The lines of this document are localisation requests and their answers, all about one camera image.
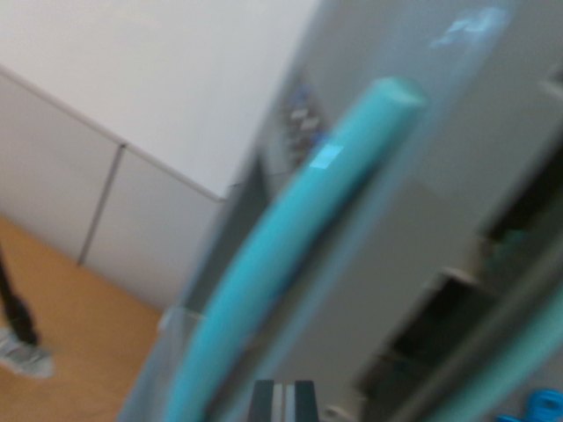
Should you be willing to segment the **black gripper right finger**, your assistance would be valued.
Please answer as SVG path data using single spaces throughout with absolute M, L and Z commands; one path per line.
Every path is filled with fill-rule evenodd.
M 285 422 L 318 422 L 318 406 L 313 381 L 296 381 L 286 386 Z

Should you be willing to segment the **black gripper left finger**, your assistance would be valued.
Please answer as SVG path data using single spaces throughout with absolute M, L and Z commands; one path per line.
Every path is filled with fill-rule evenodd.
M 283 386 L 274 380 L 259 380 L 253 385 L 248 422 L 282 422 Z

